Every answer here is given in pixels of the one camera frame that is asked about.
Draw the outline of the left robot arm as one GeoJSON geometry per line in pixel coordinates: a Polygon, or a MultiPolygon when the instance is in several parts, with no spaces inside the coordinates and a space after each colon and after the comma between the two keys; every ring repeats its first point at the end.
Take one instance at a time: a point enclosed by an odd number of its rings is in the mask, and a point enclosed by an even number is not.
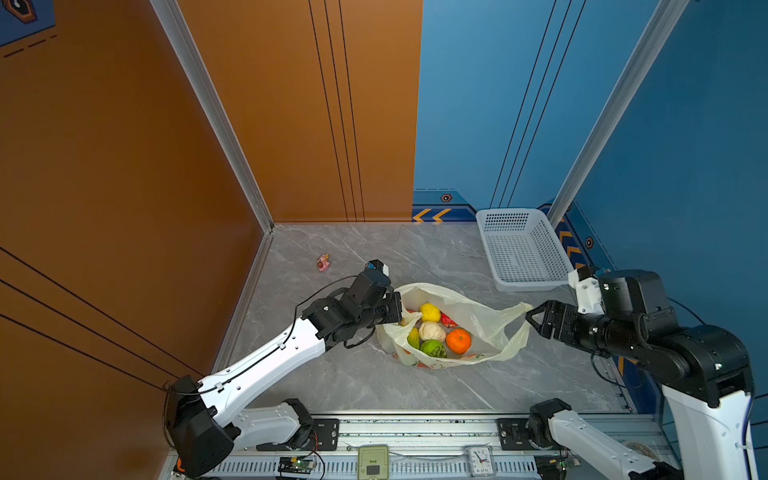
{"type": "Polygon", "coordinates": [[[247,357],[201,380],[182,377],[166,389],[163,428],[177,453],[176,471],[197,479],[247,447],[312,450],[316,423],[289,398],[252,413],[247,407],[278,380],[334,346],[355,347],[360,329],[373,332],[402,319],[401,296],[390,287],[357,294],[341,288],[315,300],[289,328],[247,357]]]}

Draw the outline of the cream bumpy fruit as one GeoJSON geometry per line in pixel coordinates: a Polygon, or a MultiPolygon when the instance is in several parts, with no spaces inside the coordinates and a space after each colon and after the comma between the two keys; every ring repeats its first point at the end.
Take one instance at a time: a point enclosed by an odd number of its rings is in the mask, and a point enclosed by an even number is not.
{"type": "Polygon", "coordinates": [[[423,322],[418,329],[419,338],[421,341],[426,342],[435,340],[443,342],[447,336],[446,330],[439,322],[423,322]]]}

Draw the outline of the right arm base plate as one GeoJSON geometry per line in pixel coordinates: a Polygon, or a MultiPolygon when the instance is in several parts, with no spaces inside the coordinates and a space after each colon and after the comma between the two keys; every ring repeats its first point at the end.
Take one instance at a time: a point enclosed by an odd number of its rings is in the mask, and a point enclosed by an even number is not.
{"type": "Polygon", "coordinates": [[[537,450],[528,429],[528,418],[499,418],[496,420],[496,426],[503,451],[537,450]]]}

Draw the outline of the yellow translucent plastic bag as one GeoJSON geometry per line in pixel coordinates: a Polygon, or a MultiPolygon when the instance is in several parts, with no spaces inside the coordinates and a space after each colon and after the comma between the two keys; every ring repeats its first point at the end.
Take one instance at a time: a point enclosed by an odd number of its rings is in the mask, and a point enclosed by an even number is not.
{"type": "Polygon", "coordinates": [[[403,312],[399,324],[386,324],[376,328],[381,347],[402,364],[411,367],[446,369],[483,362],[503,362],[512,359],[526,346],[532,328],[524,320],[532,309],[519,303],[503,310],[495,310],[445,287],[429,283],[412,283],[396,289],[400,293],[403,312]],[[419,308],[431,303],[451,317],[458,326],[472,336],[472,346],[462,356],[447,349],[446,358],[432,358],[411,348],[407,337],[412,328],[423,321],[419,308]]]}

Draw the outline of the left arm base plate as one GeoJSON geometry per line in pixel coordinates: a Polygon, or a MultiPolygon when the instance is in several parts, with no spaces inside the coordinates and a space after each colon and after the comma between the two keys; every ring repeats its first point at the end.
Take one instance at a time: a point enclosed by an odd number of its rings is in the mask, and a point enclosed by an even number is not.
{"type": "Polygon", "coordinates": [[[302,423],[297,432],[283,443],[265,443],[257,451],[335,451],[339,438],[339,420],[321,418],[302,423]]]}

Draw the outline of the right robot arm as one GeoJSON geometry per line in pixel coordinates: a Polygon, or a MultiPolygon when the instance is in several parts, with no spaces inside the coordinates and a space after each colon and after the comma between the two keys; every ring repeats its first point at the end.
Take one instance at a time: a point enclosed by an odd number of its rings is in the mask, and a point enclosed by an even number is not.
{"type": "Polygon", "coordinates": [[[608,479],[755,479],[754,381],[744,344],[712,324],[683,327],[660,276],[645,270],[575,271],[576,304],[548,300],[526,321],[546,339],[592,356],[635,361],[661,387],[682,465],[643,456],[591,426],[568,404],[534,405],[532,444],[568,450],[608,479]]]}

